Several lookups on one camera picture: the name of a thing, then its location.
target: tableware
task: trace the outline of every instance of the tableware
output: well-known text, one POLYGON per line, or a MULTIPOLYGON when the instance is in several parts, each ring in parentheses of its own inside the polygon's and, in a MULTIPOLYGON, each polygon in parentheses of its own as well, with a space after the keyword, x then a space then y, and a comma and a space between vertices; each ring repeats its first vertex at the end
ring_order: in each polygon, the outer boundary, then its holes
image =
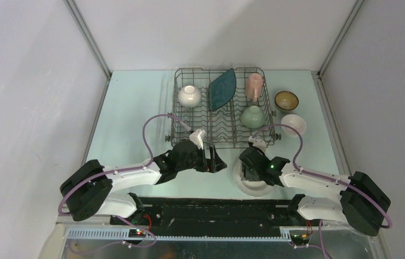
POLYGON ((256 105, 248 107, 241 115, 241 122, 248 128, 260 128, 264 125, 266 116, 263 111, 256 105))
POLYGON ((246 80, 245 84, 245 95, 257 101, 259 96, 261 96, 261 90, 263 89, 264 80, 263 77, 258 73, 251 74, 246 80))
MULTIPOLYGON (((282 124, 293 127, 301 135, 303 135, 305 130, 307 129, 307 124, 305 123, 305 120, 295 114, 288 114, 288 115, 284 116, 282 118, 282 124)), ((298 137, 296 132, 294 132, 292 129, 283 127, 283 126, 282 126, 282 129, 288 136, 293 137, 293 138, 298 137)))
POLYGON ((281 91, 275 95, 275 106, 282 112, 291 112, 299 105, 298 97, 290 91, 281 91))
POLYGON ((236 74, 229 69, 209 85, 210 110, 214 111, 227 104, 236 94, 236 74))
POLYGON ((179 103, 183 107, 193 108, 201 102, 201 92, 192 85, 187 85, 179 91, 179 103))

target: bowl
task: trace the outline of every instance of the bowl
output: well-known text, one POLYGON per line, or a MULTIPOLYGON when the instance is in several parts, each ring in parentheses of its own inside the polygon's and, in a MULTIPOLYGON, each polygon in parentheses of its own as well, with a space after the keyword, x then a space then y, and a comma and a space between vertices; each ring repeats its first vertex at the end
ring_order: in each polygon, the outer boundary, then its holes
MULTIPOLYGON (((288 114, 285 117, 283 117, 282 124, 293 127, 301 135, 303 135, 305 130, 307 129, 307 124, 305 123, 305 120, 295 114, 288 114)), ((298 137, 296 132, 294 132, 292 129, 283 127, 283 126, 282 126, 282 129, 288 136, 293 137, 293 138, 298 137)))
POLYGON ((281 91, 275 95, 275 106, 282 112, 291 112, 299 105, 299 98, 290 91, 281 91))
POLYGON ((188 108, 196 107, 201 102, 201 92, 192 85, 187 85, 180 89, 179 103, 188 108))

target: white bowl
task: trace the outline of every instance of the white bowl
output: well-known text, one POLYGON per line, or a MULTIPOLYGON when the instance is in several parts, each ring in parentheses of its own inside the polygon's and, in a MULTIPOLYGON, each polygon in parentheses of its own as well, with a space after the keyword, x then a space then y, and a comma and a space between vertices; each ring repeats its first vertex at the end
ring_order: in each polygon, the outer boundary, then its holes
MULTIPOLYGON (((305 120, 295 114, 288 114, 285 117, 283 117, 282 124, 293 127, 301 135, 303 135, 305 130, 307 129, 307 124, 305 123, 305 120)), ((296 132, 294 132, 292 129, 283 126, 282 129, 288 136, 293 138, 298 137, 296 132)))
POLYGON ((187 85, 180 89, 179 103, 188 108, 196 107, 201 102, 201 92, 192 85, 187 85))

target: robotic arm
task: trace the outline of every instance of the robotic arm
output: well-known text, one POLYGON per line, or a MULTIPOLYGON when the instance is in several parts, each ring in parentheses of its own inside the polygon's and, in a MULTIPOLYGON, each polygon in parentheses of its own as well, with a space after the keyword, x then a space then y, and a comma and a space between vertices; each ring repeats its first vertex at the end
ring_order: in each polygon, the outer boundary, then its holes
POLYGON ((387 211, 391 201, 386 194, 365 173, 356 172, 353 176, 333 175, 312 170, 320 175, 336 178, 327 181, 315 178, 296 170, 290 160, 274 157, 269 160, 263 151, 266 143, 250 137, 249 148, 240 154, 244 168, 244 179, 264 181, 268 185, 294 187, 318 193, 323 197, 311 197, 297 194, 288 206, 290 217, 296 220, 334 220, 350 224, 357 231, 376 236, 382 227, 383 215, 360 194, 341 185, 339 181, 349 183, 371 197, 387 211))
MULTIPOLYGON (((149 162, 146 160, 129 166, 137 169, 119 172, 114 168, 112 174, 89 181, 66 201, 72 218, 74 221, 82 221, 93 215, 117 215, 134 221, 142 218, 142 203, 135 194, 120 194, 118 190, 138 185, 159 185, 174 179, 178 172, 186 169, 209 173, 225 169, 227 165, 218 156, 214 146, 209 147, 210 159, 205 158, 204 136, 203 129, 196 130, 189 140, 182 140, 172 150, 154 157, 149 166, 146 166, 149 162)), ((107 171, 107 168, 98 160, 86 162, 61 185, 62 195, 65 196, 78 183, 103 171, 107 171)))

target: brown bowl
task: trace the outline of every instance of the brown bowl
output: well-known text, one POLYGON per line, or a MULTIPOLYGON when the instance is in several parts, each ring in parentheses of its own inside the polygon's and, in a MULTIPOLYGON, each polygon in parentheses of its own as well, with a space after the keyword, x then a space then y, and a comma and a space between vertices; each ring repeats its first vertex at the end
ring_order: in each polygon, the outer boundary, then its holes
POLYGON ((275 95, 275 106, 282 112, 291 112, 299 105, 298 97, 290 91, 281 91, 275 95))

